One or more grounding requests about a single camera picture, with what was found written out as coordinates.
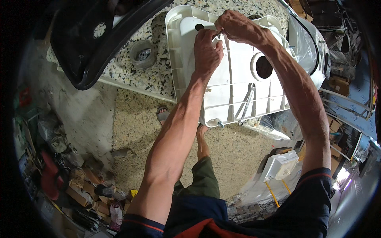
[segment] concrete floor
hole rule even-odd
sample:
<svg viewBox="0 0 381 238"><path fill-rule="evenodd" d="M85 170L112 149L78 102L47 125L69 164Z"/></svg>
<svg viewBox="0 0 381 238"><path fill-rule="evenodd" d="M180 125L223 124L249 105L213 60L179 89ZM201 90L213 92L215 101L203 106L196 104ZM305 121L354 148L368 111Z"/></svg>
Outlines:
<svg viewBox="0 0 381 238"><path fill-rule="evenodd" d="M22 77L32 85L40 107L48 102L62 120L68 141L86 159L91 154L115 173L118 189L138 189L148 152L161 125L156 109L173 104L97 83L89 90L75 89L56 64L46 61L47 42L31 42ZM270 152L274 140L237 124L212 128L205 134L222 199L237 194ZM125 157L105 157L111 150L130 148ZM197 161L195 140L185 163L181 182L192 182L191 168Z"/></svg>
<svg viewBox="0 0 381 238"><path fill-rule="evenodd" d="M139 188L148 152L161 129L155 114L160 105L166 105L169 109L174 106L143 94L118 89L113 148L130 148L133 151L126 157L115 158L114 172L118 189L128 191ZM224 129L209 129L205 133L205 140L210 147L222 199L240 191L274 144L274 140L237 124L227 125ZM184 186L192 183L191 168L196 162L195 139L181 177Z"/></svg>
<svg viewBox="0 0 381 238"><path fill-rule="evenodd" d="M50 106L56 112L68 142L79 153L79 164L92 155L111 169L114 160L107 152L112 150L117 88L103 83L86 91L74 88L66 75L57 71L57 65L46 60L48 41L29 42L20 76L30 85L37 106L45 110Z"/></svg>

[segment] red stripe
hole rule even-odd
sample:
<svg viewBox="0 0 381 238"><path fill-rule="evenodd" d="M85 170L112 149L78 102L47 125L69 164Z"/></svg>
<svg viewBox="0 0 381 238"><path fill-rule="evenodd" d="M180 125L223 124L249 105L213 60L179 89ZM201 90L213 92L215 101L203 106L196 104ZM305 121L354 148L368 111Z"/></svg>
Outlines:
<svg viewBox="0 0 381 238"><path fill-rule="evenodd" d="M151 226L151 225L147 225L147 224L145 224L145 223L143 223L143 222L138 222L138 221L136 221L136 220L123 220L123 222L135 222L135 223L138 223L138 224L140 224L140 225L143 225L143 226L146 226L146 227L149 227L149 228L158 230L158 231L160 231L160 232L164 232L162 229L159 229L159 228L157 228L157 227L153 227L153 226Z"/></svg>
<svg viewBox="0 0 381 238"><path fill-rule="evenodd" d="M314 177L321 177L321 176L327 176L329 178L332 179L332 177L329 175L329 174L326 174L326 173L320 173L320 174L313 174L313 175L310 175L306 178L304 178L302 181L300 181L300 183L297 185L297 187L295 189L297 189L302 183L304 183L307 179L311 179L311 178L314 178Z"/></svg>

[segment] bare foot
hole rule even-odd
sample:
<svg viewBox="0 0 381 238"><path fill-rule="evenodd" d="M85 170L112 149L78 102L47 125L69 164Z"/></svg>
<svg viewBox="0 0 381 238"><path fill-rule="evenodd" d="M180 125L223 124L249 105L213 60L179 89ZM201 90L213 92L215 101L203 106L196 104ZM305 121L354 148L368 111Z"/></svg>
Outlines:
<svg viewBox="0 0 381 238"><path fill-rule="evenodd" d="M159 114L162 113L162 112L165 112L165 111L166 111L166 109L161 109L161 110L159 111ZM165 123L165 120L160 121L160 124L161 124L162 126L164 125L164 123Z"/></svg>
<svg viewBox="0 0 381 238"><path fill-rule="evenodd" d="M200 137L200 136L203 136L204 133L208 130L208 127L205 126L205 125L200 125L198 128L197 128L197 131L196 131L196 136L197 137Z"/></svg>

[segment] fluorescent light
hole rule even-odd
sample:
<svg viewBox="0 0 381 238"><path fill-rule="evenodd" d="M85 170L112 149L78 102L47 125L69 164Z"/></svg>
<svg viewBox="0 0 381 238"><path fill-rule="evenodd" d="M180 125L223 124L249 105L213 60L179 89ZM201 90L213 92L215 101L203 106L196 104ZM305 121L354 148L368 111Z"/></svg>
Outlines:
<svg viewBox="0 0 381 238"><path fill-rule="evenodd" d="M352 182L352 179L350 179L350 180L348 181L347 185L345 185L344 190L348 187L348 185L349 185L351 182Z"/></svg>

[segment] leg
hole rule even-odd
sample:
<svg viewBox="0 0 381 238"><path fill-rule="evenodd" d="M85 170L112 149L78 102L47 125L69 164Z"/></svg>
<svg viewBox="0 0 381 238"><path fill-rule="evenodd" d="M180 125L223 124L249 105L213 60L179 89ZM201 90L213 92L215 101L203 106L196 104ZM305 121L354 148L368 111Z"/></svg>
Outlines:
<svg viewBox="0 0 381 238"><path fill-rule="evenodd" d="M197 196L210 196L219 199L218 181L214 175L212 161L209 157L209 147L204 140L204 132L206 132L207 129L208 128L204 125L197 128L198 162L192 168L192 184L184 189L182 193Z"/></svg>
<svg viewBox="0 0 381 238"><path fill-rule="evenodd" d="M200 124L197 128L196 137L197 137L197 159L200 161L204 157L209 157L210 151L207 143L204 139L204 133L208 130L208 127Z"/></svg>

